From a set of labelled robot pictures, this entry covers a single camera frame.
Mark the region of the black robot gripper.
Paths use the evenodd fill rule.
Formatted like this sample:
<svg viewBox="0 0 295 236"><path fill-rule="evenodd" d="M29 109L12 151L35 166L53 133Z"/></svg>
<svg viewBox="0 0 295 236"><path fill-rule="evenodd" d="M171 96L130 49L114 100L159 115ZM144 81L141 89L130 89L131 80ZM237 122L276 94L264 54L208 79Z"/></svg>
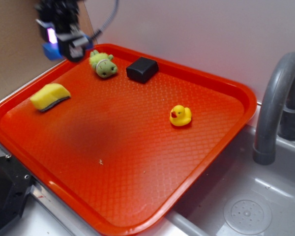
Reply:
<svg viewBox="0 0 295 236"><path fill-rule="evenodd" d="M87 48L92 47L92 40L80 30L78 1L41 0L34 8L43 40L57 40L61 56L70 62L81 61Z"/></svg>

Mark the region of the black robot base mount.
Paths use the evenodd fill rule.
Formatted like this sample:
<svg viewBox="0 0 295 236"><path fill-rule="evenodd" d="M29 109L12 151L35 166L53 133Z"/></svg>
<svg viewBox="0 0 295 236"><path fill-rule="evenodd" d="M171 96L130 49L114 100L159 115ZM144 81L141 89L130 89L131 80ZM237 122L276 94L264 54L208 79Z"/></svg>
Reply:
<svg viewBox="0 0 295 236"><path fill-rule="evenodd" d="M32 175L13 155L0 157L0 235L22 218Z"/></svg>

